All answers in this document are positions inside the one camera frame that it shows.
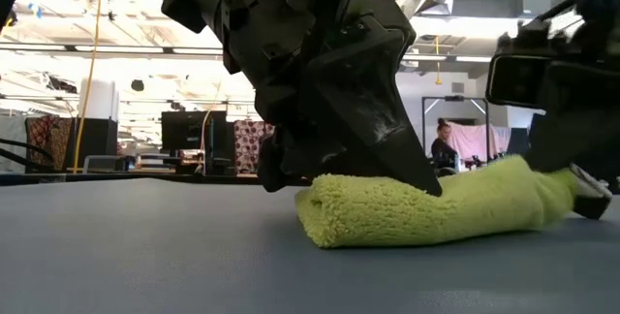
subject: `desk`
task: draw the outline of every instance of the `desk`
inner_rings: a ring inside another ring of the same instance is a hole
[[[293,195],[155,179],[0,188],[0,312],[597,313],[620,210],[543,233],[320,250]]]

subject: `microfiber towel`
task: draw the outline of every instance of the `microfiber towel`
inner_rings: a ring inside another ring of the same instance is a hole
[[[520,156],[440,183],[438,198],[391,178],[324,175],[295,204],[319,247],[413,246],[544,227],[571,211],[577,190],[570,171],[535,173]]]

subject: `person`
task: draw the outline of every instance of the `person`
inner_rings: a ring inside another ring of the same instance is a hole
[[[430,146],[430,152],[433,156],[433,159],[436,162],[449,162],[454,160],[454,157],[457,155],[456,150],[454,150],[449,144],[448,140],[450,139],[451,127],[443,118],[438,119],[437,125],[437,139]]]

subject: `ceiling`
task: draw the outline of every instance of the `ceiling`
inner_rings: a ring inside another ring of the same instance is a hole
[[[214,34],[205,29],[200,34],[182,27],[161,13],[163,0],[102,0],[99,45],[121,47],[183,47],[221,48]],[[403,7],[409,5],[401,1]],[[24,100],[0,101],[0,113],[43,111],[66,115],[76,114],[77,95],[47,87],[49,77],[61,79],[79,92],[80,81],[88,75],[95,36],[97,0],[16,0],[18,22],[4,30],[0,43],[50,44],[84,47],[82,50],[14,51],[0,50],[4,62],[0,66],[0,94],[30,96]],[[449,24],[437,18],[416,16],[412,25],[418,35],[433,35],[436,39],[418,38],[414,49],[422,54],[456,54],[490,56],[496,38],[515,26],[514,20],[501,21],[454,19]],[[252,85],[241,75],[230,76],[218,57],[205,59],[200,55],[149,55],[101,53],[95,63],[95,73],[114,79],[120,87],[121,130],[136,137],[158,140],[157,116],[170,110],[167,100],[185,100],[192,109],[205,110],[211,101],[247,105],[254,98]],[[420,61],[414,73],[436,71],[437,62]],[[483,63],[442,63],[442,72],[484,72]],[[139,79],[144,90],[136,92],[131,81]],[[38,101],[36,97],[69,96],[69,101]],[[254,115],[252,107],[246,107]]]

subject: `yellow-green towel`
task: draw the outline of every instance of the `yellow-green towel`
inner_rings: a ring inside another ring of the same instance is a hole
[[[325,175],[297,194],[297,213],[324,248],[429,245],[543,227],[576,193],[571,172],[535,173],[517,156],[440,182],[437,198],[391,178]]]

